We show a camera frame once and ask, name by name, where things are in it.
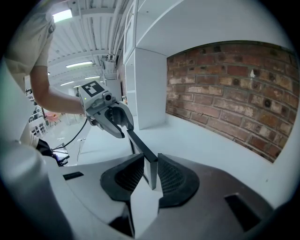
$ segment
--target ceiling light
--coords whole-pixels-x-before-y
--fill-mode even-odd
[[[80,62],[80,63],[75,63],[75,64],[72,64],[72,65],[68,65],[68,66],[66,66],[66,68],[71,68],[71,67],[76,67],[76,66],[86,65],[86,64],[92,64],[92,63],[93,63],[92,61]]]
[[[66,84],[69,84],[69,83],[73,83],[73,82],[74,82],[74,81],[71,81],[71,82],[67,82],[67,83],[61,84],[61,86],[66,85]]]
[[[99,78],[100,76],[94,76],[94,77],[86,77],[85,79],[91,79],[91,78]]]
[[[57,23],[61,20],[71,18],[71,17],[72,17],[72,12],[71,12],[70,9],[66,10],[66,11],[62,11],[62,12],[57,13],[57,14],[53,14],[53,19],[54,19],[55,23]]]

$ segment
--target beige shirt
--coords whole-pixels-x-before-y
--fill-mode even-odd
[[[19,26],[12,38],[4,59],[13,78],[25,92],[24,77],[34,66],[47,66],[48,51],[55,24],[50,9],[39,7]],[[21,142],[36,147],[38,138],[29,130],[27,124]]]

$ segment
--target shirt sleeve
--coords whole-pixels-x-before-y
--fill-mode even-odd
[[[51,41],[53,38],[53,33],[47,38],[47,41],[42,49],[42,52],[40,53],[35,66],[48,66],[48,52],[50,49]]]

